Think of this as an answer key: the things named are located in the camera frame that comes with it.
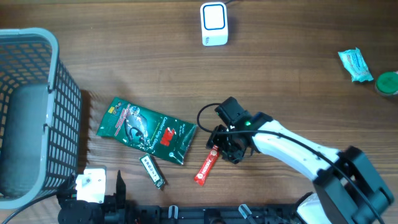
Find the teal wet wipes pack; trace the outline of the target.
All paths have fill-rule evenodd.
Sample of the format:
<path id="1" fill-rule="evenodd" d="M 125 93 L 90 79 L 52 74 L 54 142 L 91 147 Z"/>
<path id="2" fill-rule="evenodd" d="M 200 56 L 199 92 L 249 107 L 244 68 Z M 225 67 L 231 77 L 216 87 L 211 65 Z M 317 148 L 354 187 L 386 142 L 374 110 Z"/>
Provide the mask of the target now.
<path id="1" fill-rule="evenodd" d="M 338 52 L 344 68 L 351 75 L 352 82 L 371 82 L 374 80 L 359 48 Z"/>

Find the red snack stick pack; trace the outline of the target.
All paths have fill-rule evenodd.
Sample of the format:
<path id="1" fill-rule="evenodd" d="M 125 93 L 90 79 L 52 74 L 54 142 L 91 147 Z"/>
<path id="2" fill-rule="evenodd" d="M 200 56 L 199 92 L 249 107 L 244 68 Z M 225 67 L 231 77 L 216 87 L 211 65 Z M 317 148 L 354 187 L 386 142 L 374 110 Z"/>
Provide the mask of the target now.
<path id="1" fill-rule="evenodd" d="M 208 177 L 208 174 L 210 173 L 211 169 L 213 168 L 218 158 L 219 158 L 218 146 L 214 145 L 213 148 L 210 150 L 207 158 L 205 159 L 198 174 L 194 178 L 194 181 L 197 184 L 201 186 L 205 184 L 206 178 Z"/>

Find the green lid jar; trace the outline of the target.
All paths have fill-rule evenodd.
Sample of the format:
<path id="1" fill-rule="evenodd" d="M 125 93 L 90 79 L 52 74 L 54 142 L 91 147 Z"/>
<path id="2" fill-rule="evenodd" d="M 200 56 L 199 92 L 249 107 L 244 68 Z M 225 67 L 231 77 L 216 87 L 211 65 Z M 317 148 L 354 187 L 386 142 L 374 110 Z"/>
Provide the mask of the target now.
<path id="1" fill-rule="evenodd" d="M 385 72 L 376 80 L 376 90 L 383 96 L 397 95 L 398 74 L 397 72 Z"/>

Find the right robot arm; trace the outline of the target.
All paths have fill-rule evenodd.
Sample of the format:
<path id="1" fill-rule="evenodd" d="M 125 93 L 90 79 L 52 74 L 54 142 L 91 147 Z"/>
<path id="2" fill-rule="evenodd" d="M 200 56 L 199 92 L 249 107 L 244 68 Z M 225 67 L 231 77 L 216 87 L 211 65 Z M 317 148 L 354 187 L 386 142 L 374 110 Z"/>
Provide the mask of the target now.
<path id="1" fill-rule="evenodd" d="M 241 162 L 247 149 L 274 157 L 305 176 L 315 191 L 296 209 L 306 223 L 383 222 L 394 196 L 365 153 L 322 146 L 295 134 L 264 113 L 218 106 L 222 124 L 212 130 L 210 147 L 222 158 Z"/>

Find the green white candy bar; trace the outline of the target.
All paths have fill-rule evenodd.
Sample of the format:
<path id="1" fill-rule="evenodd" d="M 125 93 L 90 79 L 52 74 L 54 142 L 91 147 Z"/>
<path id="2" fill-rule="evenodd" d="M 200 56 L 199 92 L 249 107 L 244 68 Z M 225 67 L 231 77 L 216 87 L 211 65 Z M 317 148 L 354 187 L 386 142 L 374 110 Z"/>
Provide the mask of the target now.
<path id="1" fill-rule="evenodd" d="M 159 190 L 162 190 L 165 185 L 165 179 L 158 170 L 152 156 L 150 154 L 146 154 L 142 156 L 139 160 L 143 165 L 143 167 L 145 168 L 146 172 L 149 174 L 150 179 L 153 181 L 154 185 Z"/>

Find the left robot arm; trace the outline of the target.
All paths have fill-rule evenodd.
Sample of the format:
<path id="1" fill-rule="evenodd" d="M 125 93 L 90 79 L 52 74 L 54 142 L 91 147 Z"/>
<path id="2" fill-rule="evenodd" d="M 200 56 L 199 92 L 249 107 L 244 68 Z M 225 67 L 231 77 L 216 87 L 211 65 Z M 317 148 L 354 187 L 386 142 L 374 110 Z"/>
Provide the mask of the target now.
<path id="1" fill-rule="evenodd" d="M 59 223 L 132 223 L 126 201 L 126 184 L 117 173 L 116 191 L 106 195 L 104 168 L 85 169 L 75 179 L 75 186 L 57 194 L 61 210 Z"/>

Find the green 3M gloves package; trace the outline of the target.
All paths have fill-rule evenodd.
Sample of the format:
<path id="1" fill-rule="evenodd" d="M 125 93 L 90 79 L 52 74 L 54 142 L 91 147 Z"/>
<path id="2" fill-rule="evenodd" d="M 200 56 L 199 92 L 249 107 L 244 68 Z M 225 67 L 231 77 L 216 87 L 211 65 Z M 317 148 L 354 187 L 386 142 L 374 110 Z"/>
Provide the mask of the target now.
<path id="1" fill-rule="evenodd" d="M 115 97 L 97 135 L 182 165 L 197 126 Z"/>

